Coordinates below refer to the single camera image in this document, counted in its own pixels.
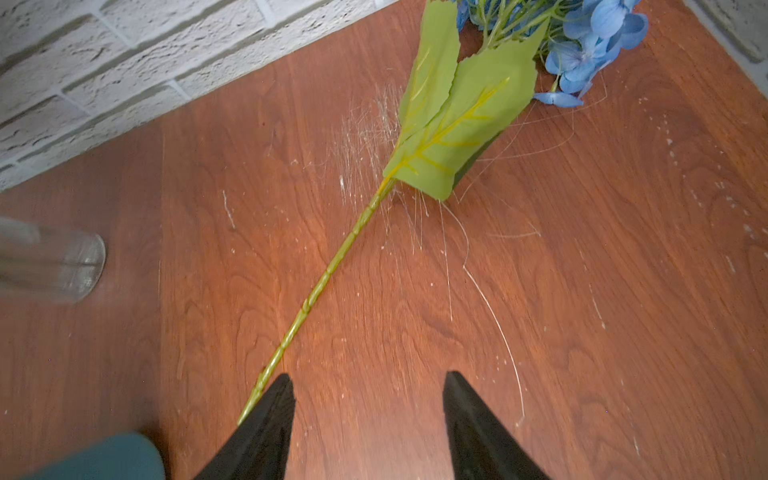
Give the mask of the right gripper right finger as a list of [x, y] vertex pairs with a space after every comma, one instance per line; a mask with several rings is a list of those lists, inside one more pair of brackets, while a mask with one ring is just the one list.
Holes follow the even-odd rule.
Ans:
[[546, 479], [458, 371], [446, 374], [443, 410], [456, 479]]

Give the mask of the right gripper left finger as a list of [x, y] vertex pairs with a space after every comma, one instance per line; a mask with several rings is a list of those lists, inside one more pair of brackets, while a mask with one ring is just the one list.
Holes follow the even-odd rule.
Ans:
[[293, 382], [282, 373], [195, 479], [284, 479], [295, 408]]

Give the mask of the teal ceramic vase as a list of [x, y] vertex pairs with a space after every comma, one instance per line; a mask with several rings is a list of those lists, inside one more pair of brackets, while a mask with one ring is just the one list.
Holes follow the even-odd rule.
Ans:
[[144, 435], [128, 432], [25, 476], [25, 479], [159, 479], [166, 478], [158, 449]]

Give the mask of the clear ribbed glass vase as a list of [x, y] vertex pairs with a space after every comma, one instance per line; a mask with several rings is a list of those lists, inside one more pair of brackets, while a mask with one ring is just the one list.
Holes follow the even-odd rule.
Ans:
[[1, 294], [74, 304], [98, 283], [103, 238], [81, 230], [1, 218]]

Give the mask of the blue hydrangea flower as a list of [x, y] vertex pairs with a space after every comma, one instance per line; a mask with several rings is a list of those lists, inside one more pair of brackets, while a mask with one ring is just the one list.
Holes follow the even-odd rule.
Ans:
[[595, 76], [646, 37], [632, 1], [429, 1], [380, 185], [302, 302], [243, 408], [249, 415], [330, 279], [403, 183], [445, 201], [533, 101], [582, 105]]

